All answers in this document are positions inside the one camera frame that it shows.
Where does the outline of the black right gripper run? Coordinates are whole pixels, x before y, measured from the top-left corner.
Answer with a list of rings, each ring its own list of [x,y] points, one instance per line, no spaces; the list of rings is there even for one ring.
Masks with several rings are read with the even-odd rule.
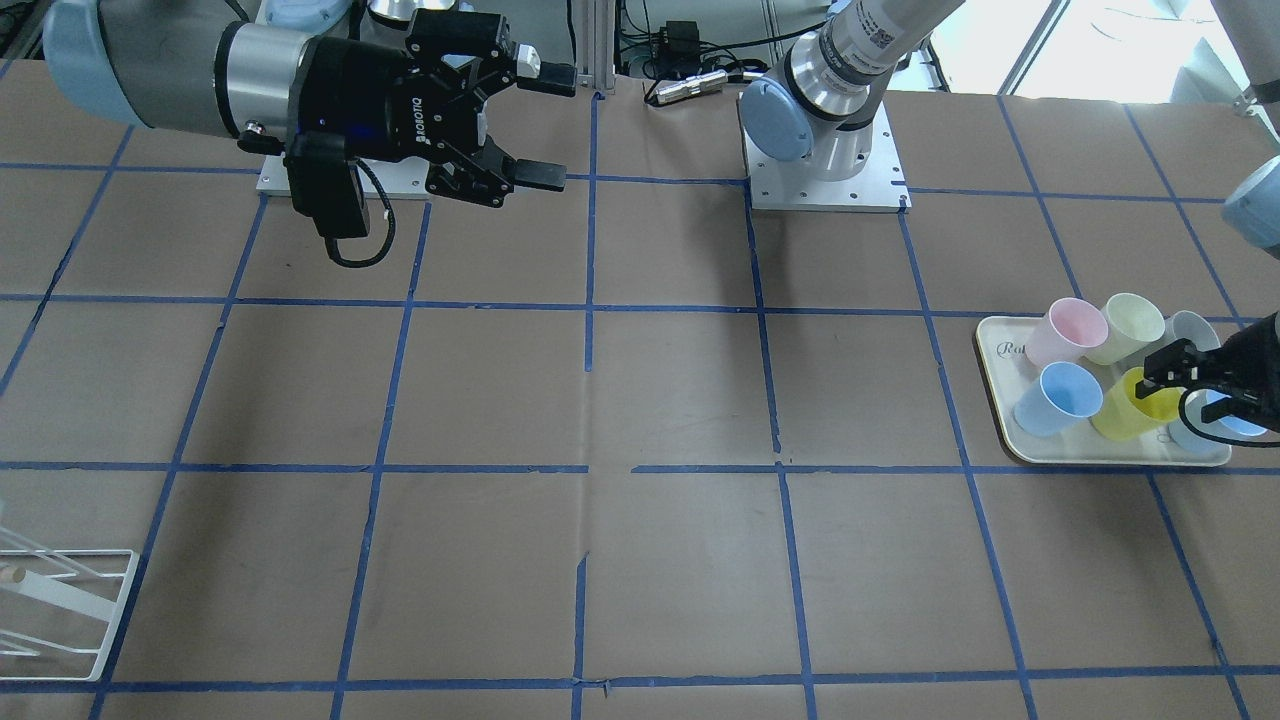
[[[563,192],[562,164],[517,160],[483,128],[489,97],[509,88],[573,97],[572,63],[517,50],[499,14],[416,10],[398,47],[319,36],[303,46],[287,122],[296,135],[346,137],[357,160],[425,158],[428,190],[502,205],[515,187]]]

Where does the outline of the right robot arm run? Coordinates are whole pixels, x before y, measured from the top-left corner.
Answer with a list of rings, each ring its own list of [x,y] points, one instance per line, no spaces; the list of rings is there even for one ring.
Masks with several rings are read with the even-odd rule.
[[[497,145],[486,105],[571,97],[573,67],[460,1],[55,1],[44,51],[86,111],[280,158],[314,219],[362,213],[361,161],[422,159],[424,190],[485,208],[564,187],[562,165]]]

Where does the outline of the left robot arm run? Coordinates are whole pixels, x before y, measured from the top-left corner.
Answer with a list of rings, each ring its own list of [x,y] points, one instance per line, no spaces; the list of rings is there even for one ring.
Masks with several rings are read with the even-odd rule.
[[[745,140],[796,167],[879,110],[890,77],[913,49],[957,10],[955,1],[837,1],[803,31],[785,59],[744,91]],[[1139,398],[1176,395],[1175,414],[1202,436],[1204,424],[1235,418],[1277,430],[1277,315],[1238,331],[1217,348],[1161,342],[1129,383]]]

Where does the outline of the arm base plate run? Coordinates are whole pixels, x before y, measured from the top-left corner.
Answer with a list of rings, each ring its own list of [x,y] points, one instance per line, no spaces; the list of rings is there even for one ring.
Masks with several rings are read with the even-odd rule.
[[[372,170],[389,199],[428,199],[428,173],[431,168],[428,159],[366,159],[364,163]],[[357,164],[351,163],[348,168],[343,168],[340,161],[305,160],[298,152],[269,156],[256,181],[256,190],[273,197],[293,197],[296,190],[301,190],[306,199],[317,199],[323,191],[338,192],[355,186],[362,190],[366,199],[378,199],[376,188]]]
[[[869,126],[836,131],[797,161],[765,155],[748,135],[742,149],[756,210],[900,213],[913,205],[886,105]]]

